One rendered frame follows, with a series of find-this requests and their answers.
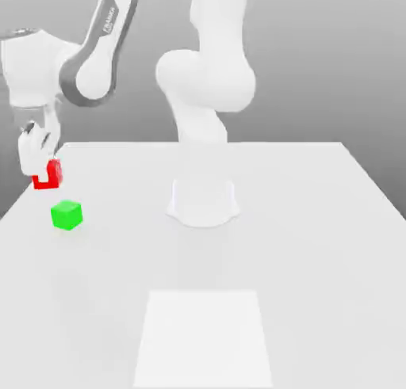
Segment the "small green cube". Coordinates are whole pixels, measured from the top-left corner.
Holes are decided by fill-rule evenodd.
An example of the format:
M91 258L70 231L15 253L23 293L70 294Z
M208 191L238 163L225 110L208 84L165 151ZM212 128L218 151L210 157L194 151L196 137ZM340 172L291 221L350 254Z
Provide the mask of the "small green cube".
M82 221L82 205L71 200L61 200L51 208L52 224L54 227L70 231Z

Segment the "small red cube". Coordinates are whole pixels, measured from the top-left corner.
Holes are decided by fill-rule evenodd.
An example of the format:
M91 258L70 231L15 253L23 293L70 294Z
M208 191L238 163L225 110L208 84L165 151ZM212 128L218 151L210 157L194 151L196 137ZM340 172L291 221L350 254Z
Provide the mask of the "small red cube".
M39 181L38 176L32 176L33 188L36 190L57 189L63 182L60 160L54 158L47 164L48 181Z

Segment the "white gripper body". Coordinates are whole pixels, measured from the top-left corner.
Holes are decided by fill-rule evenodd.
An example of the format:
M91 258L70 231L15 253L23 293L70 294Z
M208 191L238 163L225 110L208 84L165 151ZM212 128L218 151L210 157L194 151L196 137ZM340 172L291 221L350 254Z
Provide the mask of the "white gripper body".
M54 158L60 138L60 126L52 130L29 121L20 134L17 147L21 171L27 176L44 176L48 162Z

